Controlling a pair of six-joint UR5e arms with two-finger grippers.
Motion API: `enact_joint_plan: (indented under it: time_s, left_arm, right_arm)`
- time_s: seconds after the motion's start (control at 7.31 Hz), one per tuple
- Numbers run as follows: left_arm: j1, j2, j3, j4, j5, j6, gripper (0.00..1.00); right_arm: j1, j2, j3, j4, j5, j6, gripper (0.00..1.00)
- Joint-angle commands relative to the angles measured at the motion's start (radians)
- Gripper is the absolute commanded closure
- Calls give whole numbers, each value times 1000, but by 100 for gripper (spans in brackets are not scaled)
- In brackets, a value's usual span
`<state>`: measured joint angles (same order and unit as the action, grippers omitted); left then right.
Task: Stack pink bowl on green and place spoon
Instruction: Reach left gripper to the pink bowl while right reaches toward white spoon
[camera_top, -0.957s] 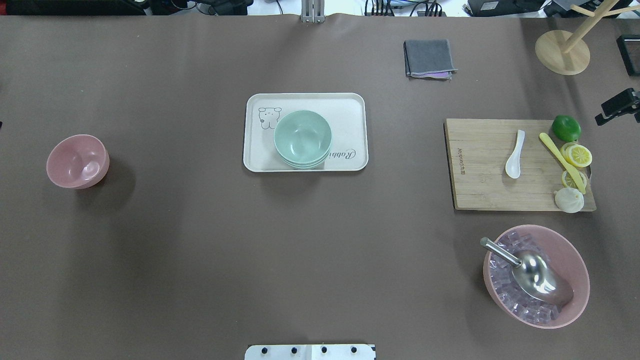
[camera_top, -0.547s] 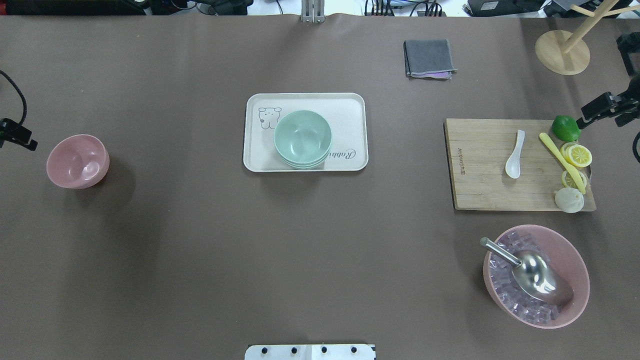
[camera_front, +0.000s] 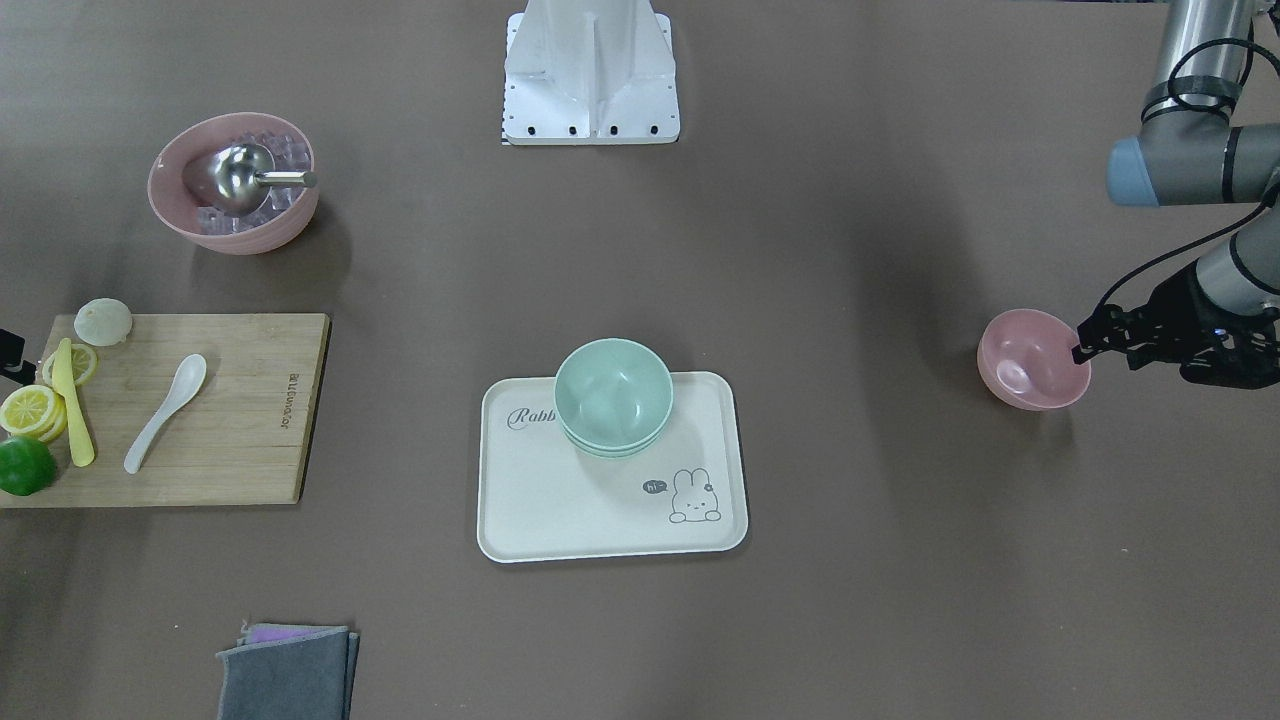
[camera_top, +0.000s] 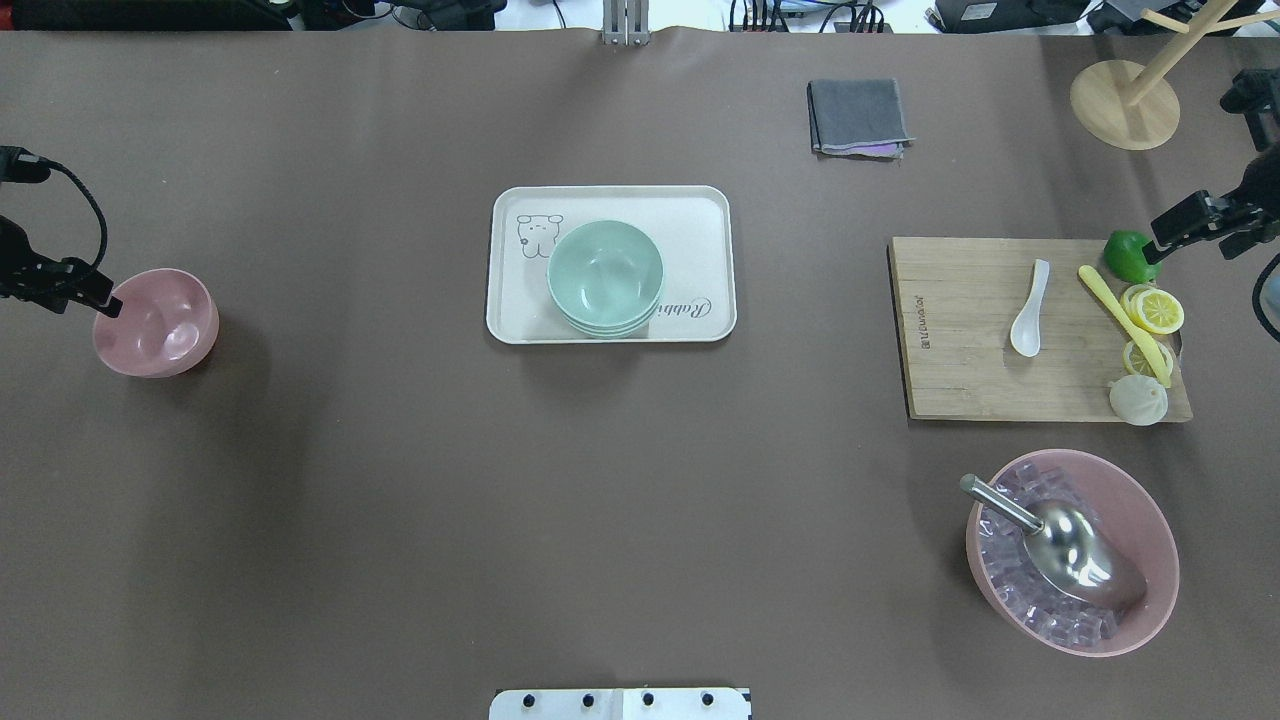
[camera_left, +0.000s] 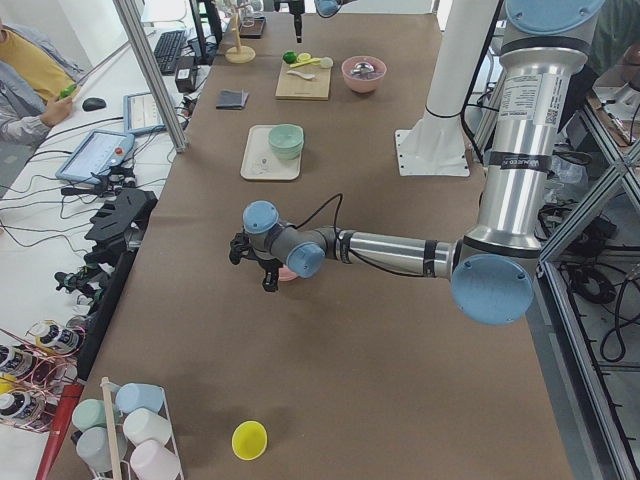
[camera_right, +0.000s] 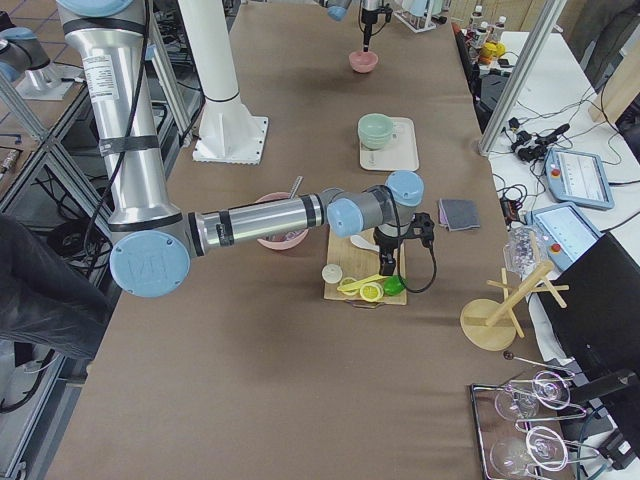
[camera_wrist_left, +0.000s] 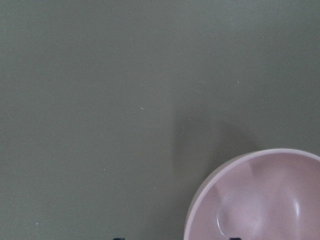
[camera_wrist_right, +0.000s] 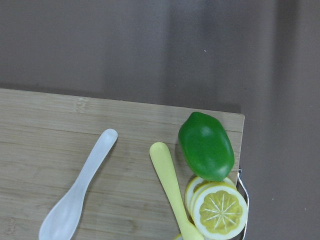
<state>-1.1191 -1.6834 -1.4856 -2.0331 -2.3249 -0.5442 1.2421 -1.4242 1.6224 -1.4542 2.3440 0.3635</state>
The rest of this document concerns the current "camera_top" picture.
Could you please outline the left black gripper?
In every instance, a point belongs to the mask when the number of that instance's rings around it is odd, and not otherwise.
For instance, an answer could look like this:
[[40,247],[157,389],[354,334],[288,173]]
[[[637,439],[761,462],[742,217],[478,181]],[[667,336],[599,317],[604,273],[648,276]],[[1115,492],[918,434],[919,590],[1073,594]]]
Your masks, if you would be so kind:
[[[56,286],[61,283],[61,290]],[[77,302],[106,318],[119,318],[123,302],[113,295],[114,282],[92,263],[79,258],[54,261],[29,246],[27,233],[1,217],[1,296],[64,313]]]

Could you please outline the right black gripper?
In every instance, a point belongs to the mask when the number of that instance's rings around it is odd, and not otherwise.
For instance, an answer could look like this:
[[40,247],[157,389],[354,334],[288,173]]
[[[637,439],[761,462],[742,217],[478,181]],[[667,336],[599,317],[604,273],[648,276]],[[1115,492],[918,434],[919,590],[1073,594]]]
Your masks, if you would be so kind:
[[1248,164],[1238,187],[1224,197],[1196,191],[1156,217],[1143,258],[1155,265],[1190,243],[1220,240],[1222,258],[1233,260],[1277,237],[1279,145]]

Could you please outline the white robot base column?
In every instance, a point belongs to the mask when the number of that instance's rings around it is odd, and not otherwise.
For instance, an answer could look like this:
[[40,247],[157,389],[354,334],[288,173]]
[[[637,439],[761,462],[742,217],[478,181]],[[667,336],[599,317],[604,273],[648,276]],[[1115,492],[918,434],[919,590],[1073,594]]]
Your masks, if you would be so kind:
[[489,719],[751,719],[732,687],[534,688],[498,692]]

